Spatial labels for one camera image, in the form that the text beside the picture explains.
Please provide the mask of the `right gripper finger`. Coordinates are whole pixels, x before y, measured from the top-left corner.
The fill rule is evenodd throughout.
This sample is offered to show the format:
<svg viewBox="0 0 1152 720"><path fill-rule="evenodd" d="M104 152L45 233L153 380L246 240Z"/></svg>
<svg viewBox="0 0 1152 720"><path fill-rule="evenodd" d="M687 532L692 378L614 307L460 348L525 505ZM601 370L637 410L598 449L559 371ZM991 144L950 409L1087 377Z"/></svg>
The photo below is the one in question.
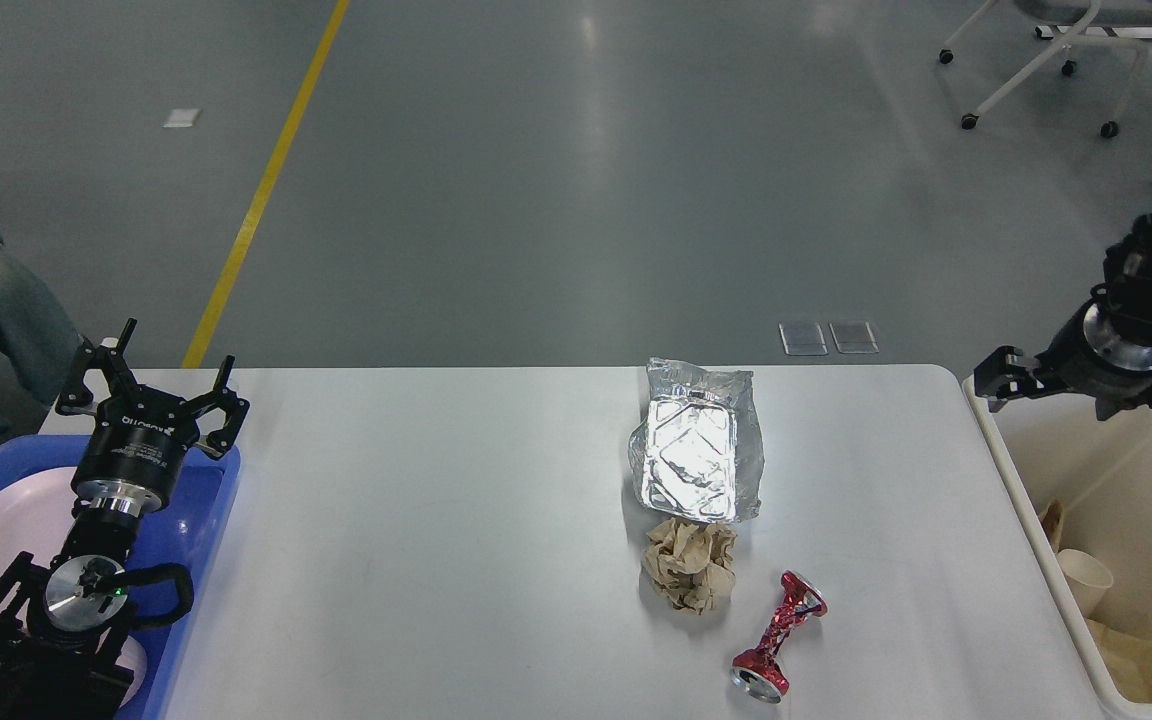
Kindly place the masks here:
<svg viewBox="0 0 1152 720"><path fill-rule="evenodd" d="M1064 395L1068 382L1046 363L1046 356L1029 356L1015 346L998 346L973 367L973 396L988 411L1001 411L1020 397Z"/></svg>
<svg viewBox="0 0 1152 720"><path fill-rule="evenodd" d="M1135 393L1132 396L1097 397L1094 415L1097 420L1108 420L1116 414L1124 414L1124 411L1138 409L1138 407L1149 407L1152 410L1152 384L1149 388Z"/></svg>

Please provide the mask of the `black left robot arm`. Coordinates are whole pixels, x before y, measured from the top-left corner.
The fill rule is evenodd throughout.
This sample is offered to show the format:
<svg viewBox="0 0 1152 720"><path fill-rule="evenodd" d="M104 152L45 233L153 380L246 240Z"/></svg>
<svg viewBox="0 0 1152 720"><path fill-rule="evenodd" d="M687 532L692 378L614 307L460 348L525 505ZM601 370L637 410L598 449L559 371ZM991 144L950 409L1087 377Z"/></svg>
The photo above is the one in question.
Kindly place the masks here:
<svg viewBox="0 0 1152 720"><path fill-rule="evenodd" d="M169 506L188 452L229 454L250 404L229 386L233 356L196 397L138 382L126 361L134 328L129 319L113 346L83 340L56 397L56 414L91 415L93 432L56 555L37 564L18 552L0 575L0 719L115 717L134 682L124 643L194 607L192 571L132 568L134 544L142 520Z"/></svg>

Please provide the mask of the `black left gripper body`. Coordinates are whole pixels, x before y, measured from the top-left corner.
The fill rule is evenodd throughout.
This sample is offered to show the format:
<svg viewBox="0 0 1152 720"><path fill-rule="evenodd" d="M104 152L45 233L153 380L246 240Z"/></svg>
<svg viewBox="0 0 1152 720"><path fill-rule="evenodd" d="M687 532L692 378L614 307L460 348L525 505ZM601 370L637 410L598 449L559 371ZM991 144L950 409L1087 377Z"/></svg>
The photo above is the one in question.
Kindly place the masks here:
<svg viewBox="0 0 1152 720"><path fill-rule="evenodd" d="M74 470L70 488L83 501L129 498L138 515L169 507L189 448L198 439L198 423L138 418L97 419Z"/></svg>

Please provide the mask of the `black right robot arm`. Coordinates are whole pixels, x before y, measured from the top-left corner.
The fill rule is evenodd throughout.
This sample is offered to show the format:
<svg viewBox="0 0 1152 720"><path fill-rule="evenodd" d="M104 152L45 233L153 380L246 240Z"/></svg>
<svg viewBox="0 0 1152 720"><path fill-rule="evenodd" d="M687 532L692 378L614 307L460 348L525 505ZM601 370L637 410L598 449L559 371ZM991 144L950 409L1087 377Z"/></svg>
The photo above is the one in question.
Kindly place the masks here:
<svg viewBox="0 0 1152 720"><path fill-rule="evenodd" d="M1102 282L1043 353L1000 346L973 369L973 396L992 414L1020 397L1093 397L1098 420L1152 409L1152 214L1108 247Z"/></svg>

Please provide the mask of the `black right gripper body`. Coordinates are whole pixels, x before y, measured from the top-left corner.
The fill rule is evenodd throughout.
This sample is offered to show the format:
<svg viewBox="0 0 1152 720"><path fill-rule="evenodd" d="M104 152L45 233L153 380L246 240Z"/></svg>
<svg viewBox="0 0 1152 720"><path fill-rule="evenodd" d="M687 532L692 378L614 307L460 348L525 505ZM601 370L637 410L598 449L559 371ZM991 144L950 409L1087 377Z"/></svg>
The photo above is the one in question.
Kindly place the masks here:
<svg viewBox="0 0 1152 720"><path fill-rule="evenodd" d="M1132 396L1152 384L1152 324L1116 318L1089 300L1043 355L1068 392L1096 400Z"/></svg>

